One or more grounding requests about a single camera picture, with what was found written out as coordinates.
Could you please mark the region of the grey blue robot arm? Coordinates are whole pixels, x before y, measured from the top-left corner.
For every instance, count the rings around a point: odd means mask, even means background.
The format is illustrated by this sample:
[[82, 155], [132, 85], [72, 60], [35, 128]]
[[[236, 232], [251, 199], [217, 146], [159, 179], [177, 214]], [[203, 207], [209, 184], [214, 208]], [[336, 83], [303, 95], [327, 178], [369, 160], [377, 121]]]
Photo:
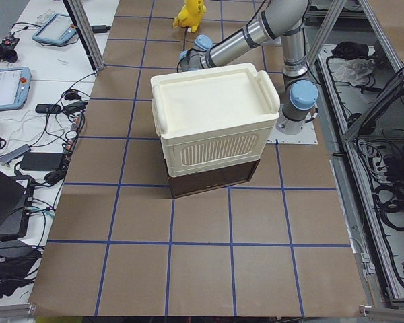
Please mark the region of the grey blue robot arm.
[[281, 39], [283, 51], [283, 80], [286, 101], [280, 109], [275, 128], [286, 135], [297, 135], [317, 114], [308, 118], [314, 108], [318, 90], [312, 85], [306, 55], [304, 17], [310, 1], [270, 1], [241, 29], [218, 42], [203, 36], [194, 47], [180, 54], [178, 66], [182, 71], [194, 71], [224, 66], [263, 43]]

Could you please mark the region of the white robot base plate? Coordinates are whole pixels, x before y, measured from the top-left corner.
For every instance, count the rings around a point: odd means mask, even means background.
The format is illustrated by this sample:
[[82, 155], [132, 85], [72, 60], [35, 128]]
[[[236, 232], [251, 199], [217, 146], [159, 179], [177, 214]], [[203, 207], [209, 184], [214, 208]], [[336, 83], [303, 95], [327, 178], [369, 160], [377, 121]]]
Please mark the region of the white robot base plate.
[[294, 135], [285, 134], [280, 131], [279, 127], [274, 126], [268, 136], [267, 144], [317, 145], [318, 139], [313, 122], [310, 122], [305, 124], [298, 134]]

